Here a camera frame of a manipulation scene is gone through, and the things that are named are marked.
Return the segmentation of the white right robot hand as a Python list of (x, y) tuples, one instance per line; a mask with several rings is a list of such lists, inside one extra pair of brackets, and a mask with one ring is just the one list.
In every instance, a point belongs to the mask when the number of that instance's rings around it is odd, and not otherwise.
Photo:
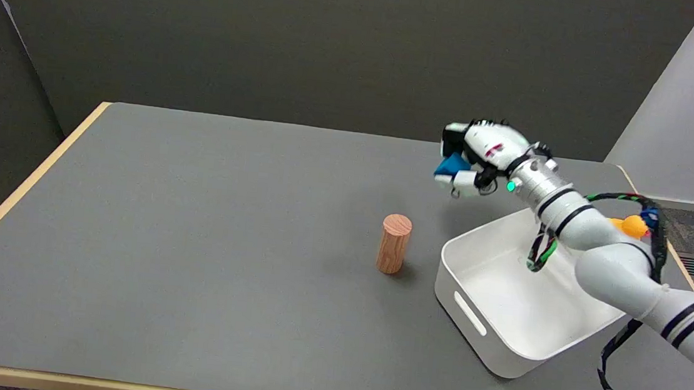
[(498, 188), (497, 180), (509, 180), (524, 162), (545, 158), (544, 166), (558, 171), (549, 147), (530, 143), (506, 121), (472, 120), (450, 123), (442, 130), (442, 161), (434, 180), (458, 197), (485, 196)]

